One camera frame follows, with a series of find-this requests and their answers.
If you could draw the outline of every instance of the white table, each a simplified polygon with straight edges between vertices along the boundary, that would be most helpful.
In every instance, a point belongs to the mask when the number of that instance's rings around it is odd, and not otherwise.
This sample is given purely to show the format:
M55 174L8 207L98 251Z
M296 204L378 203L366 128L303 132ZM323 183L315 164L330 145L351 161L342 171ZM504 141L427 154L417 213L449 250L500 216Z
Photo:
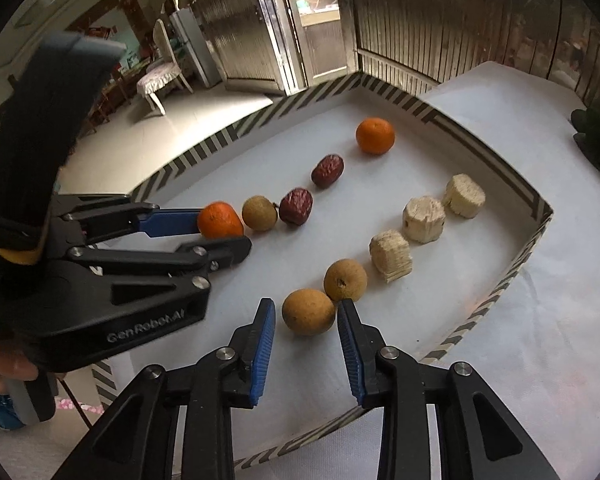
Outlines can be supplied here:
M600 174L573 139L567 89L487 63L424 96L511 163L555 217L496 307L445 357L499 394L563 480L600 471ZM238 480L375 479L379 410Z

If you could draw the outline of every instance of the cut sugarcane chunk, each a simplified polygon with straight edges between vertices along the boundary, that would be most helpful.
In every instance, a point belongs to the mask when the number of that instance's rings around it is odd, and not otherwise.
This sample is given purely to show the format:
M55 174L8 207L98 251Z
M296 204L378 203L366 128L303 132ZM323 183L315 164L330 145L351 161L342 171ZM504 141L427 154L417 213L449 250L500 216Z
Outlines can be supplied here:
M409 274L413 269L409 243L394 229L371 238L369 253L387 283Z
M473 218L484 205L484 191L470 176L464 173L454 175L446 185L444 205L448 205L456 214Z
M421 244L440 238L445 225L445 208L430 196L409 200L402 212L402 227L405 236Z

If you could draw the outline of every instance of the orange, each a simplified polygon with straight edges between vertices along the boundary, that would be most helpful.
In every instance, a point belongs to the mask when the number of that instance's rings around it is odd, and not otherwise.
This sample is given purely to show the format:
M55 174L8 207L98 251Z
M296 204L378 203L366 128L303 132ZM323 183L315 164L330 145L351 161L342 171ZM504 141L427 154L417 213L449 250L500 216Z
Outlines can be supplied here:
M205 238L242 236L242 221L227 202L212 202L198 215L198 229Z
M363 152L382 155L394 145L394 127L384 119L369 117L358 125L356 140Z

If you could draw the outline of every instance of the striped tray border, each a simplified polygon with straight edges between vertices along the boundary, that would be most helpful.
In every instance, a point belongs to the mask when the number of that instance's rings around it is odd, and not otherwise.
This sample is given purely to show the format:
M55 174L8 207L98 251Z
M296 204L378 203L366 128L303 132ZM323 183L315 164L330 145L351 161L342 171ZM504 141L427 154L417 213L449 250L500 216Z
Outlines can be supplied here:
M442 359L453 346L458 344L469 330L471 330L498 301L502 293L518 275L522 265L524 265L529 259L529 256L531 256L536 244L539 242L548 223L551 221L553 210L533 186L531 186L528 181L526 181L489 146L475 137L467 129L463 128L460 124L424 103L417 97L403 92L399 88L363 72L357 72L355 74L346 75L332 81L321 83L314 88L309 88L292 96L279 98L269 106L214 133L209 138L193 146L190 150L187 150L174 158L168 164L165 164L148 179L142 181L129 195L135 202L144 202L168 183L185 173L189 168L200 164L205 159L227 147L229 144L237 142L242 137L249 135L249 133L257 128L260 128L271 121L278 120L296 110L305 108L310 104L323 101L324 99L342 94L343 92L350 91L359 86L378 94L392 105L399 107L418 118L422 123L432 123L449 134L449 136L462 144L497 174L502 181L522 199L526 206L528 206L529 214L538 223L536 232L516 256L515 260L509 266L509 269L507 269L502 279L494 286L493 290L483 301L476 305L473 313L464 323L462 323L462 325L453 330L442 343L421 359L421 362L425 364L432 364L439 359ZM106 361L98 362L92 365L92 373L96 381L96 387L102 404L107 408L118 395L111 368ZM235 460L234 468L236 470L246 469L253 465L267 462L274 457L282 456L293 450L299 449L300 447L306 446L307 444L346 426L364 413L366 413L366 410L363 408L352 408L326 424L321 425L319 428L295 436L278 446L263 450L253 456Z

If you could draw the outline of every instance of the white tray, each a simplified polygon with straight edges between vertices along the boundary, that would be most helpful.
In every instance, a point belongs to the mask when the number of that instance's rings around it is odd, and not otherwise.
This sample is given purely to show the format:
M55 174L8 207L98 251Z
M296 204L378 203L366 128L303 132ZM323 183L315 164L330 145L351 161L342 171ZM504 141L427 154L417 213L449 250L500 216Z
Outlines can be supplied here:
M369 116L389 120L397 132L394 147L380 157L363 155L355 141L356 127ZM321 191L310 173L328 153L343 156L345 170ZM368 255L371 237L400 230L409 199L441 197L456 173L469 174L485 190L483 210L471 220L449 214L440 240L411 242L413 272L384 284ZM132 195L163 207L224 200L239 212L252 195L278 202L297 186L314 196L304 226L291 229L279 222L272 232L253 235L247 229L251 254L240 266L211 276L206 318L130 352L134 372L153 363L167 369L193 364L251 322L260 298L273 298L278 324L264 396L255 410L232 411L238 468L297 449L362 414L350 393L336 327L302 338L284 325L280 307L290 292L321 289L331 263L357 259L369 276L367 292L356 303L362 321L377 326L388 344L431 363L506 290L552 214L480 140L429 105L362 74L283 98L234 123ZM172 250L181 242L136 234L116 248Z

